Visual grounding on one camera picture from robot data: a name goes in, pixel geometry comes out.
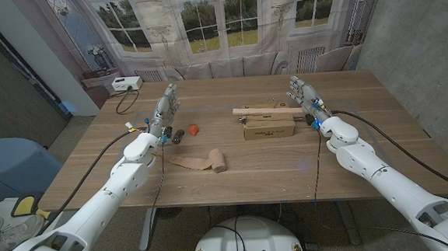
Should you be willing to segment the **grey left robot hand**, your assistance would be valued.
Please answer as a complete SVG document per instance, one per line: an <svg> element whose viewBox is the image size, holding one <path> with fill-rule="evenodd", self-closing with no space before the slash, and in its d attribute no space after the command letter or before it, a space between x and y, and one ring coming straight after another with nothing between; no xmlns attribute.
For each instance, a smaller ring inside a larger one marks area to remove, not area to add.
<svg viewBox="0 0 448 251"><path fill-rule="evenodd" d="M163 130L173 123L174 115L179 109L180 101L177 97L177 85L169 84L163 96L156 104L153 117L149 125L149 133L156 137L163 135Z"/></svg>

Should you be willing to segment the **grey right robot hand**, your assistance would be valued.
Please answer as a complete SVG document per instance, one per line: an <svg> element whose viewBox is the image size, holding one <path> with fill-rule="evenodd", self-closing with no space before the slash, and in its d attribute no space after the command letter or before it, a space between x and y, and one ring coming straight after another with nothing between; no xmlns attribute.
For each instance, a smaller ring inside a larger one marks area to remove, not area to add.
<svg viewBox="0 0 448 251"><path fill-rule="evenodd" d="M311 115L321 123L331 117L331 112L311 85L295 76L290 77L289 83L291 92L287 92L287 96L298 103L305 114Z"/></svg>

